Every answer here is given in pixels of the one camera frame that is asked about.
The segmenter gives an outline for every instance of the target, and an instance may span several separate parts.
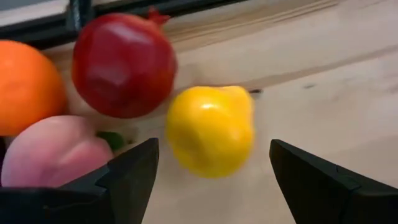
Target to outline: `black frame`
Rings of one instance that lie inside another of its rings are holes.
[[[92,7],[87,4],[90,0],[70,0],[65,13],[0,27],[0,39],[23,42],[43,50],[75,41],[84,23],[111,12],[146,17],[148,8],[154,6],[161,14],[178,17],[242,1],[247,0],[118,0]]]

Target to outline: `green leaf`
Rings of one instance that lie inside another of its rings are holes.
[[[124,138],[119,133],[114,133],[111,131],[99,131],[97,132],[96,136],[104,139],[109,144],[113,152],[126,145]]]

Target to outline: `black metal jaw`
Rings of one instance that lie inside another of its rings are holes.
[[[73,42],[90,20],[112,12],[146,17],[150,6],[172,17],[247,0],[118,0],[91,6],[91,0],[69,0],[66,13],[0,27],[0,39],[29,44],[43,50]]]
[[[398,223],[398,189],[280,140],[269,156],[297,224]]]
[[[0,188],[0,223],[140,224],[158,161],[158,140],[149,139],[57,189]]]

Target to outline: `wood grain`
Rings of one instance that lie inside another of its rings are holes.
[[[105,118],[70,83],[73,45],[46,54],[69,86],[72,112],[137,142],[160,139],[145,224],[291,224],[268,159],[271,139],[398,187],[398,1],[336,3],[309,3],[303,9],[313,12],[290,15],[237,4],[176,18],[165,27],[180,64],[173,96],[194,85],[264,91],[255,100],[253,155],[238,173],[220,180],[194,177],[177,164],[164,138],[167,103],[140,119]]]

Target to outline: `yellow fruit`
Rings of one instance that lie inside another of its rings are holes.
[[[171,104],[166,137],[188,170],[201,177],[224,177],[239,169],[251,152],[252,111],[244,88],[193,87]]]

